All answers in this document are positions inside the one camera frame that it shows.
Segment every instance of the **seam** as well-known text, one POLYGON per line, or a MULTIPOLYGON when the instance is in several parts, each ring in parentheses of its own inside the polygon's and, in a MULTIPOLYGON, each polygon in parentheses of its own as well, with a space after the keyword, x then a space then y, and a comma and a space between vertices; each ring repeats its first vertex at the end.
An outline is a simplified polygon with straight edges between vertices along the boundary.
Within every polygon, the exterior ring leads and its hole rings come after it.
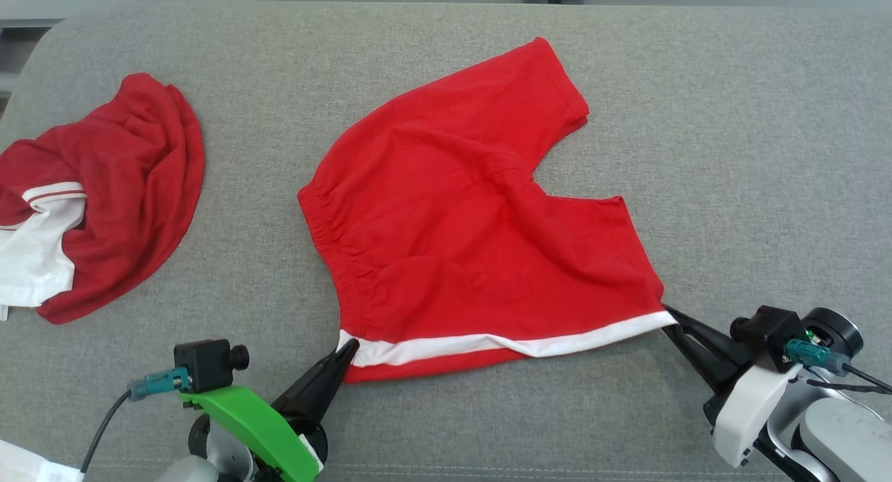
MULTIPOLYGON (((611 197, 610 199, 602 199, 602 200, 612 200, 612 199, 615 199, 615 196, 611 197)), ((620 241, 618 240, 618 238, 617 238, 617 234, 620 232, 619 229, 616 227, 616 225, 614 224, 614 222, 613 222, 613 220, 610 218, 610 216, 608 216, 608 215, 604 212, 604 209, 601 208, 601 205, 599 205, 599 204, 600 204, 600 200, 601 200, 601 199, 592 199, 592 200, 590 200, 590 201, 594 201, 594 202, 596 202, 595 205, 594 205, 594 207, 595 207, 595 211, 598 212, 598 215, 601 216, 601 218, 603 219, 603 221, 605 221, 606 223, 608 223, 608 229, 610 229, 610 237, 613 239, 613 242, 614 242, 614 248, 616 249, 616 251, 618 251, 618 253, 620 254, 620 256, 622 256, 622 259, 624 259, 625 262, 628 263, 629 266, 635 270, 635 272, 638 272, 638 269, 635 267, 635 262, 634 262, 633 260, 631 260, 631 257, 628 256, 628 254, 627 254, 626 251, 625 251, 625 247, 622 246, 622 242, 620 242, 620 241)), ((625 205, 623 205, 622 207, 624 207, 624 211, 625 211, 626 215, 627 215, 628 218, 629 218, 629 225, 631 226, 631 229, 633 229, 633 233, 636 235, 636 238, 637 238, 637 240, 638 240, 638 244, 640 244, 640 247, 641 247, 641 248, 644 248, 644 244, 643 244, 643 243, 640 243, 640 242, 641 242, 641 239, 637 237, 638 231, 637 231, 637 229, 635 229, 635 224, 631 221, 631 213, 629 212, 629 209, 628 209, 625 205)))
POLYGON ((38 194, 37 196, 33 197, 31 200, 28 200, 28 205, 31 205, 31 207, 34 207, 35 205, 39 205, 39 203, 44 203, 44 199, 48 199, 49 197, 69 196, 69 194, 72 199, 76 199, 77 197, 84 197, 84 199, 86 198, 86 193, 84 193, 83 189, 80 189, 80 190, 71 189, 68 191, 56 191, 54 193, 38 194))
POLYGON ((554 77, 554 72, 551 72, 551 70, 547 70, 547 72, 545 72, 545 75, 548 76, 548 80, 551 82, 551 86, 553 86, 555 91, 557 91, 557 96, 560 98, 561 101, 564 102, 564 106, 567 108, 567 111, 570 111, 571 114, 576 113, 574 111, 573 105, 570 104, 570 100, 567 99, 566 95, 564 95, 562 87, 558 86, 558 82, 557 80, 555 80, 554 77))
MULTIPOLYGON (((33 211, 34 209, 29 210, 29 212, 31 212, 31 215, 34 215, 33 211)), ((26 222, 28 222, 28 219, 25 219, 25 221, 16 224, 0 224, 0 231, 16 231, 16 229, 19 229, 22 227, 22 225, 25 225, 26 222)))
MULTIPOLYGON (((319 196, 318 191, 316 191, 316 184, 314 184, 314 180, 310 180, 309 184, 306 186, 309 188, 309 193, 312 194, 313 200, 313 212, 318 215, 319 219, 322 221, 322 231, 325 233, 326 241, 328 241, 328 246, 332 250, 332 256, 337 258, 338 262, 343 264, 344 269, 347 272, 347 279, 350 282, 351 290, 354 295, 354 305, 356 305, 357 310, 360 313, 360 324, 359 329, 360 332, 366 333, 366 307, 360 299, 360 289, 356 286, 356 275, 353 274, 353 269, 350 267, 350 261, 347 260, 346 254, 341 250, 341 242, 340 240, 335 240, 332 236, 332 225, 331 219, 328 219, 328 209, 326 209, 325 200, 319 196)), ((310 227, 310 235, 312 235, 312 225, 310 227)), ((335 274, 334 270, 331 271, 332 274, 332 282, 335 282, 335 274)))

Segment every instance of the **white trim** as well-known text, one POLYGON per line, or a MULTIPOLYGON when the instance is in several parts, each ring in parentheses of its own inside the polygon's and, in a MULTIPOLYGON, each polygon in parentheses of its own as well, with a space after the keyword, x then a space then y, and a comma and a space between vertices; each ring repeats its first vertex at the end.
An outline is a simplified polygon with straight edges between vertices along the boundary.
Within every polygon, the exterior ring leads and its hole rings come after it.
POLYGON ((318 475, 319 472, 322 472, 322 469, 325 468, 325 465, 322 464, 322 460, 319 459, 318 454, 316 454, 316 449, 313 449, 313 446, 309 444, 309 440, 307 440, 305 435, 301 434, 297 435, 297 437, 300 438, 300 443, 307 448, 307 451, 309 451, 309 453, 312 454, 313 459, 316 460, 316 466, 319 468, 319 471, 316 472, 316 475, 318 475))
POLYGON ((519 352, 519 354, 539 358, 598 348, 673 323, 676 323, 675 318, 668 311, 655 311, 655 313, 618 321, 589 332, 521 341, 494 334, 468 334, 465 336, 422 337, 421 339, 389 343, 361 339, 361 337, 351 336, 347 331, 341 330, 338 348, 354 337, 359 340, 360 349, 353 359, 355 367, 381 364, 404 365, 408 362, 418 361, 418 359, 470 354, 471 352, 499 348, 507 348, 519 352))
POLYGON ((0 231, 0 304, 35 307, 71 290, 74 263, 61 241, 84 218, 85 205, 86 199, 47 201, 18 229, 0 231))
POLYGON ((47 186, 38 186, 32 187, 25 193, 22 193, 22 199, 25 201, 34 199, 35 196, 41 196, 41 194, 48 193, 59 193, 61 191, 84 191, 84 187, 80 186, 80 183, 77 181, 69 181, 69 182, 58 182, 55 184, 47 184, 47 186))
POLYGON ((55 200, 65 200, 65 199, 86 199, 86 193, 62 193, 62 194, 50 194, 50 196, 41 196, 39 199, 31 200, 31 208, 42 212, 43 207, 41 206, 43 203, 54 202, 55 200))
POLYGON ((21 228, 22 225, 25 224, 26 222, 28 222, 28 219, 25 219, 25 221, 22 221, 19 224, 10 224, 9 226, 0 226, 0 231, 16 231, 16 229, 21 228))

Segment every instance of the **couch cushion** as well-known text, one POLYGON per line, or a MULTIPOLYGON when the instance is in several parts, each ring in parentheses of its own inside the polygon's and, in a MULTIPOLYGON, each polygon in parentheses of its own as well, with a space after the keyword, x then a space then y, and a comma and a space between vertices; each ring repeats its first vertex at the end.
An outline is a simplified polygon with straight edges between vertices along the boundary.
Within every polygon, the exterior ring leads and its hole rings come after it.
MULTIPOLYGON (((622 194, 669 304, 721 329, 761 304, 835 307, 866 335, 859 366, 889 377, 890 28, 786 9, 423 3, 166 3, 63 22, 26 66, 0 146, 83 117, 143 70, 190 101, 207 170, 152 278, 64 326, 28 311, 0 323, 0 438, 79 464, 125 383, 206 337, 248 345, 236 382, 274 399, 337 341, 297 190, 377 105, 535 36, 592 108, 536 171, 549 194, 622 194)), ((723 464, 709 395, 661 333, 347 386, 321 480, 784 480, 759 457, 723 464)), ((87 480, 153 480, 187 453, 194 417, 175 396, 128 403, 87 480)))

